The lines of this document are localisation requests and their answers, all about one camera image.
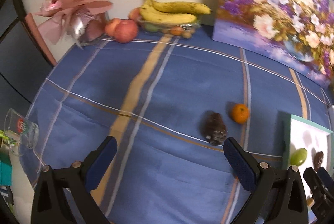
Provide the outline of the small dark brown avocado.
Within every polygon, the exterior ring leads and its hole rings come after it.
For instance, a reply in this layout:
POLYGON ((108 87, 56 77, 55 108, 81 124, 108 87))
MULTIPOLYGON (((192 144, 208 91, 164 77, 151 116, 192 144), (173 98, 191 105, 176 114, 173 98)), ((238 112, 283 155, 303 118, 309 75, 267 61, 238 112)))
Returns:
POLYGON ((316 152, 313 163, 314 163, 314 170, 317 172, 319 168, 321 167, 324 159, 324 153, 322 151, 316 152))

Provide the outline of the green mango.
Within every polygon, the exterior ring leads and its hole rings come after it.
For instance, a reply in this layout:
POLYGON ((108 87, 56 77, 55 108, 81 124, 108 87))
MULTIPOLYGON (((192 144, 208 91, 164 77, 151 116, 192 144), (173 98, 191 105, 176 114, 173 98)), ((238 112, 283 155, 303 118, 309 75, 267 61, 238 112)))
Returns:
POLYGON ((307 158, 307 149, 299 148, 290 157, 291 166, 301 166, 307 158))

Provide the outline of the small orange top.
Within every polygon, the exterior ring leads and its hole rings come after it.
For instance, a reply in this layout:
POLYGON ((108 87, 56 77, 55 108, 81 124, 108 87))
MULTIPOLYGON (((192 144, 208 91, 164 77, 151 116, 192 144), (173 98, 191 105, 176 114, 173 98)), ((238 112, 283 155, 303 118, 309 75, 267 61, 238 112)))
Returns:
POLYGON ((244 104, 235 104, 230 111, 230 118, 238 123, 245 124, 247 122, 250 115, 250 111, 248 107, 244 104))

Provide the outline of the white tray with green rim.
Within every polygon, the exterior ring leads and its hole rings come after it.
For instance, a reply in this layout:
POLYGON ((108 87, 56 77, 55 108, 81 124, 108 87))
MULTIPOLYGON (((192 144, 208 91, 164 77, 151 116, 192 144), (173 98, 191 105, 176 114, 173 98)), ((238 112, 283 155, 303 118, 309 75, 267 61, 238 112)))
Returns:
POLYGON ((298 166, 301 175, 306 168, 314 166, 314 157, 321 151, 324 154, 321 166, 330 176, 333 176, 333 132, 331 130, 300 116, 285 113, 283 131, 283 169, 290 166, 292 154, 304 148, 307 150, 307 157, 304 163, 298 166))

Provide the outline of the glass beer mug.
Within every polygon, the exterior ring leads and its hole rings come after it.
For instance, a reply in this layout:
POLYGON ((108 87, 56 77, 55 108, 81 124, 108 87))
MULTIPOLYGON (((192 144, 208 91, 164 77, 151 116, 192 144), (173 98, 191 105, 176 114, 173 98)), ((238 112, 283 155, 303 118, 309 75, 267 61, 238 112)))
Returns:
POLYGON ((6 114, 4 136, 13 155, 22 156, 27 149, 33 150, 38 141, 39 128, 12 108, 6 114))

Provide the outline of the blue plaid tablecloth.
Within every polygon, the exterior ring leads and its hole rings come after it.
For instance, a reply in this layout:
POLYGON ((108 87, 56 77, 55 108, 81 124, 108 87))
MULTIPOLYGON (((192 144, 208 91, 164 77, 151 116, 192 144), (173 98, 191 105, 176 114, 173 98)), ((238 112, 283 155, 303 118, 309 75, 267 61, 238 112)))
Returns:
POLYGON ((211 40, 141 33, 120 44, 103 38, 73 47, 42 83, 28 119, 38 124, 36 148, 21 163, 31 184, 41 169, 70 166, 106 136, 118 154, 92 192, 112 223, 229 223, 247 200, 223 149, 201 134, 209 111, 228 135, 280 167, 285 113, 330 128, 333 96, 274 60, 211 40), (230 118, 235 104, 250 111, 230 118))

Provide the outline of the floral painting canvas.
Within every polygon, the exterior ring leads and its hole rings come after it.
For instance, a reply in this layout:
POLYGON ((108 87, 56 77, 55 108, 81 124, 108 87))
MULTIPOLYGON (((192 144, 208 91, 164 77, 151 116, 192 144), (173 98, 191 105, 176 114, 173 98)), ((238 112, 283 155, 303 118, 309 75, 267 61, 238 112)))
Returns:
POLYGON ((218 0, 212 38, 333 81, 333 0, 218 0))

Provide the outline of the red apple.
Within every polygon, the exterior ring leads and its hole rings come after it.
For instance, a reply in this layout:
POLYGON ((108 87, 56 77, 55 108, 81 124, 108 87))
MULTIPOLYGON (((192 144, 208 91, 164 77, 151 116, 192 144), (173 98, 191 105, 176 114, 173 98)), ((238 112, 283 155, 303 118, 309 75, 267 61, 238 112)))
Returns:
POLYGON ((109 37, 113 37, 114 36, 114 31, 117 27, 118 24, 121 23, 121 19, 115 17, 111 20, 109 20, 106 25, 105 25, 105 28, 104 28, 104 31, 105 33, 109 36, 109 37))
POLYGON ((122 20, 114 30, 114 39, 119 43, 129 43, 137 35, 138 26, 133 20, 122 20))

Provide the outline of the clear fruit bowl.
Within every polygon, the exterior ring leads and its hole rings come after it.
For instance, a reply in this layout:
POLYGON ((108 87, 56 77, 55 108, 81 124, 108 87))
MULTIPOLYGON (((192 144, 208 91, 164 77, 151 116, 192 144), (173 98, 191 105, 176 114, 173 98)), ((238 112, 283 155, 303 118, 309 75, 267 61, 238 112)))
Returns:
POLYGON ((147 33, 160 33, 169 34, 172 36, 178 36, 185 39, 190 39, 197 29, 201 27, 198 21, 190 24, 168 24, 168 23, 155 23, 146 21, 142 17, 137 19, 137 24, 144 32, 147 33))

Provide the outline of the yellow banana bunch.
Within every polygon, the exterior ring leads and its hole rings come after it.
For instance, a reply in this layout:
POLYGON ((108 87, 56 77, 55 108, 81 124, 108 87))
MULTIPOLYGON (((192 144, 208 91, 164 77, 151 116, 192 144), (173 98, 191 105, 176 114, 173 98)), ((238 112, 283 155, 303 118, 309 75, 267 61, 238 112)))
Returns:
POLYGON ((210 15, 211 9, 196 2, 158 2, 144 0, 140 7, 143 19, 160 24, 191 24, 199 15, 210 15))

